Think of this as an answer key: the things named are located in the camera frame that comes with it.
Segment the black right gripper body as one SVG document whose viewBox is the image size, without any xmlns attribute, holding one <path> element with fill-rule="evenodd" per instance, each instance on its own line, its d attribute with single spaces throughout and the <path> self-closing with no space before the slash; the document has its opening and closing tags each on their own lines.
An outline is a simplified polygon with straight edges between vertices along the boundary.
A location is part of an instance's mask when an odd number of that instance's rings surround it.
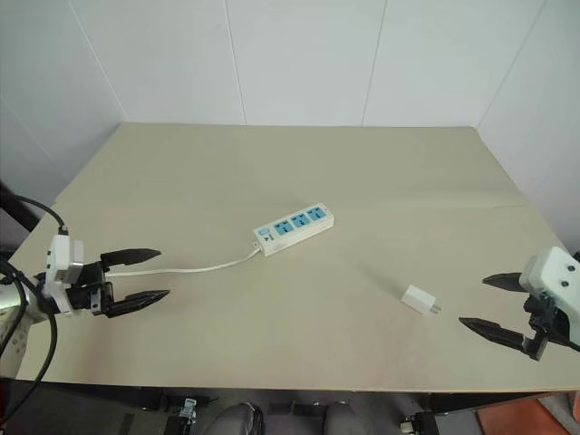
<svg viewBox="0 0 580 435">
<path fill-rule="evenodd" d="M 524 303 L 524 310 L 530 313 L 528 324 L 535 331 L 533 338 L 524 339 L 525 350 L 544 350 L 548 343 L 579 349 L 579 344 L 570 339 L 568 316 L 556 307 L 553 297 L 541 294 L 535 298 L 531 295 Z"/>
</svg>

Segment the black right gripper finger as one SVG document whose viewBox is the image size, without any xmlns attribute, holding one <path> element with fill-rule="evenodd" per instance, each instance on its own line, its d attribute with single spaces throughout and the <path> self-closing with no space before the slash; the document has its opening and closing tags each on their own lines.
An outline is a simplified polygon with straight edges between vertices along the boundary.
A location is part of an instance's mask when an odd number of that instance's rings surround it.
<svg viewBox="0 0 580 435">
<path fill-rule="evenodd" d="M 536 332 L 533 338 L 528 338 L 522 333 L 480 318 L 460 317 L 459 321 L 486 340 L 519 351 L 534 361 L 540 360 L 548 343 L 547 336 L 542 331 Z"/>
<path fill-rule="evenodd" d="M 482 279 L 482 283 L 490 285 L 509 292 L 523 293 L 524 287 L 519 283 L 521 274 L 516 273 L 501 273 L 490 275 Z"/>
</svg>

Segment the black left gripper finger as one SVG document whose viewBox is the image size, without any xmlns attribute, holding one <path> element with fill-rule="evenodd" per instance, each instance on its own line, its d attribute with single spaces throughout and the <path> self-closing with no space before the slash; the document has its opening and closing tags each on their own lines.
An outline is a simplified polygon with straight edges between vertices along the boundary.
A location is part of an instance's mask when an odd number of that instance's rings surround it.
<svg viewBox="0 0 580 435">
<path fill-rule="evenodd" d="M 131 266 L 146 262 L 161 252 L 151 248 L 128 248 L 101 254 L 101 269 L 104 273 L 109 272 L 112 266 Z"/>
<path fill-rule="evenodd" d="M 113 301 L 107 307 L 107 317 L 114 318 L 140 311 L 159 302 L 169 293 L 170 290 L 152 290 L 127 295 L 123 300 Z"/>
</svg>

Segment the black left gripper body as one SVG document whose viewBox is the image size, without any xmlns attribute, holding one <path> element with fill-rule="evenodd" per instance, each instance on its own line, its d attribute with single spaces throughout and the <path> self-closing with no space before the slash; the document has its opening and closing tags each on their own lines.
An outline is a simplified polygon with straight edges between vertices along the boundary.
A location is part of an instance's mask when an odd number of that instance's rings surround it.
<svg viewBox="0 0 580 435">
<path fill-rule="evenodd" d="M 66 290 L 73 309 L 86 309 L 93 315 L 112 317 L 113 289 L 105 277 L 108 271 L 102 261 L 82 268 L 77 281 Z"/>
</svg>

